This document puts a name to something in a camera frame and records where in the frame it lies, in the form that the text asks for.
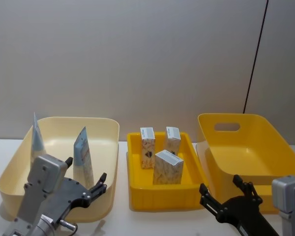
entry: white carton box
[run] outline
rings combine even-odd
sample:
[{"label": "white carton box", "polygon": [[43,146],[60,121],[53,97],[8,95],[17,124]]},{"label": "white carton box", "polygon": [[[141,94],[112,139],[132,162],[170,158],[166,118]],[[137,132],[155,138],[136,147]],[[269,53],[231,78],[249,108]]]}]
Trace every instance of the white carton box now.
[{"label": "white carton box", "polygon": [[155,135],[153,128],[140,128],[142,139],[141,168],[153,169],[155,165]]},{"label": "white carton box", "polygon": [[175,127],[166,127],[164,149],[174,155],[178,155],[180,146],[179,129]]},{"label": "white carton box", "polygon": [[153,184],[180,184],[183,160],[167,150],[155,155]]}]

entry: white table surface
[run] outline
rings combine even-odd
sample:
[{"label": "white table surface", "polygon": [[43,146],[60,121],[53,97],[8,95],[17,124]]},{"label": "white table surface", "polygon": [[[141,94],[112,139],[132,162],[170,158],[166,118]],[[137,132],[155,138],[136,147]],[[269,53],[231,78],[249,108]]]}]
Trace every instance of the white table surface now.
[{"label": "white table surface", "polygon": [[[0,140],[0,175],[22,140]],[[228,224],[219,224],[207,210],[183,212],[134,212],[129,209],[127,177],[127,142],[119,142],[118,174],[114,206],[102,220],[79,224],[76,236],[237,236],[236,229]],[[0,213],[3,214],[0,196]],[[278,215],[265,215],[274,229],[282,235]],[[0,235],[9,222],[0,215]],[[68,235],[59,231],[59,236]]]}]

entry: robotic arm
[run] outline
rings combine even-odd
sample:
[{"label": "robotic arm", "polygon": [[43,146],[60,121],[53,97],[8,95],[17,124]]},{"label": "robotic arm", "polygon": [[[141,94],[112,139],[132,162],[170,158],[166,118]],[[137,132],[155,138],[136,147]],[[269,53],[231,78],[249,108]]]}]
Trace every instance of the robotic arm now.
[{"label": "robotic arm", "polygon": [[283,236],[295,236],[295,176],[275,179],[272,197],[282,217]]},{"label": "robotic arm", "polygon": [[238,175],[234,175],[233,183],[244,196],[230,198],[220,204],[202,183],[200,204],[211,212],[219,223],[235,226],[242,236],[279,236],[259,212],[262,199],[258,196],[253,183],[243,182]]},{"label": "robotic arm", "polygon": [[35,159],[17,217],[3,236],[54,236],[59,225],[77,230],[65,217],[73,208],[89,207],[106,192],[107,185],[106,173],[91,189],[64,178],[72,161],[72,157],[63,162],[47,154]]}]

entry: yellow plastic tray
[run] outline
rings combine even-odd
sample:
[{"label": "yellow plastic tray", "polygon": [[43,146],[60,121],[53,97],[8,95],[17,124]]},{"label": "yellow plastic tray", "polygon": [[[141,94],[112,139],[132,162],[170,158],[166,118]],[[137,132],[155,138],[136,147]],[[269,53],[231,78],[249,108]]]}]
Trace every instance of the yellow plastic tray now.
[{"label": "yellow plastic tray", "polygon": [[[129,197],[133,210],[166,211],[201,208],[199,187],[202,182],[207,184],[207,179],[189,136],[180,133],[180,137],[178,156],[184,160],[181,184],[153,185],[153,169],[141,169],[141,134],[128,134]],[[156,132],[155,139],[155,151],[162,151],[165,132]]]},{"label": "yellow plastic tray", "polygon": [[[38,121],[48,154],[66,160],[73,156],[73,144],[86,126],[88,144],[92,159],[94,181],[103,172],[107,173],[107,191],[93,202],[89,208],[75,208],[68,217],[72,222],[91,222],[105,216],[114,200],[119,124],[106,118],[50,117]],[[0,177],[0,193],[7,213],[15,217],[24,195],[24,184],[30,170],[30,146],[32,128],[27,132],[21,145]],[[66,177],[73,178],[73,166]]]},{"label": "yellow plastic tray", "polygon": [[250,114],[202,114],[198,120],[197,152],[213,196],[224,202],[242,195],[232,182],[238,174],[254,183],[264,200],[261,212],[277,212],[271,183],[295,175],[295,153],[275,128],[265,118]]}]

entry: gray wall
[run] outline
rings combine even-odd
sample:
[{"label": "gray wall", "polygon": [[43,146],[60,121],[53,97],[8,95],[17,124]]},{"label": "gray wall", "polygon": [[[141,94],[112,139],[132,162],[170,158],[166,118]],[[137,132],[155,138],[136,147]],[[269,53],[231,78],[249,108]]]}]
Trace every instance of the gray wall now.
[{"label": "gray wall", "polygon": [[0,0],[0,138],[35,111],[106,117],[120,139],[241,113],[265,0]]},{"label": "gray wall", "polygon": [[246,112],[295,144],[295,0],[269,1]]}]

